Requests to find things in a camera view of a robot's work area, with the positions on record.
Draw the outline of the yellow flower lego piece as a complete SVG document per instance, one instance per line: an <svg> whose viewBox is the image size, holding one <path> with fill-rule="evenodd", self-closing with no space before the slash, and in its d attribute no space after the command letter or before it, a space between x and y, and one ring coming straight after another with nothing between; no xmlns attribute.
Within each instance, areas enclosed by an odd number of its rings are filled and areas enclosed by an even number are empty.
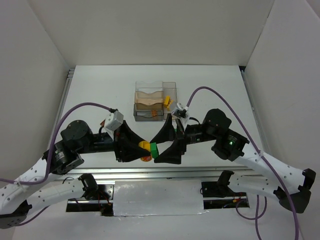
<svg viewBox="0 0 320 240"><path fill-rule="evenodd" d="M142 162L150 162L153 157L152 157L152 153L151 153L151 143L148 142L148 141L141 141L138 146L144 150L147 150L148 151L148 155L147 156L143 156L140 158L140 160Z"/></svg>

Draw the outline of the yellow lego brick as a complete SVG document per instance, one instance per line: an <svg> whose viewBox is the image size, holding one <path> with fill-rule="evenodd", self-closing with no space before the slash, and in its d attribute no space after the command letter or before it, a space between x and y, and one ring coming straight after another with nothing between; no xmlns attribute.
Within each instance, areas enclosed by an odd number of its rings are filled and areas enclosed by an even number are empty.
<svg viewBox="0 0 320 240"><path fill-rule="evenodd" d="M171 110L171 107L172 107L173 103L174 103L173 100L170 100L170 102L168 103L167 109L168 109L169 111Z"/></svg>
<svg viewBox="0 0 320 240"><path fill-rule="evenodd" d="M163 106L167 108L170 105L170 102L171 102L171 98L169 95L167 95L164 99Z"/></svg>

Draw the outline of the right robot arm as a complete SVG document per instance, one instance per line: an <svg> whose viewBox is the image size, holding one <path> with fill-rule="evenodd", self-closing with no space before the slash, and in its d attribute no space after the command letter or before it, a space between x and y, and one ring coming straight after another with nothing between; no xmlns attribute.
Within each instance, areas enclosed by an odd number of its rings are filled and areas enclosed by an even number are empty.
<svg viewBox="0 0 320 240"><path fill-rule="evenodd" d="M230 129L231 123L218 108L209 110L202 123L186 127L179 119L174 127L172 118L168 117L151 143L172 144L154 162L179 165L188 145L214 141L211 150L220 159L248 167L262 175L262 178L254 179L224 170L216 183L203 183L204 197L211 193L218 197L251 193L272 198L287 210L294 206L295 211L302 214L310 202L316 172L310 168L294 168L269 154L259 152L246 137Z"/></svg>

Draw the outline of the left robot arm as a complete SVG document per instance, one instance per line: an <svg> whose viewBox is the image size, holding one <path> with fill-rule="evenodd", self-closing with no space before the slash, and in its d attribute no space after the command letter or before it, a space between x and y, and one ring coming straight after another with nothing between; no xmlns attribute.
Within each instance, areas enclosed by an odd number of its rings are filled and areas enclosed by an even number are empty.
<svg viewBox="0 0 320 240"><path fill-rule="evenodd" d="M0 190L0 227L23 225L28 215L63 200L99 196L99 186L90 173L70 180L57 189L43 187L84 163L83 154L113 152L119 162L149 157L142 148L143 139L123 123L114 134L93 133L83 120L71 122L61 133L62 139L49 149L29 170Z"/></svg>

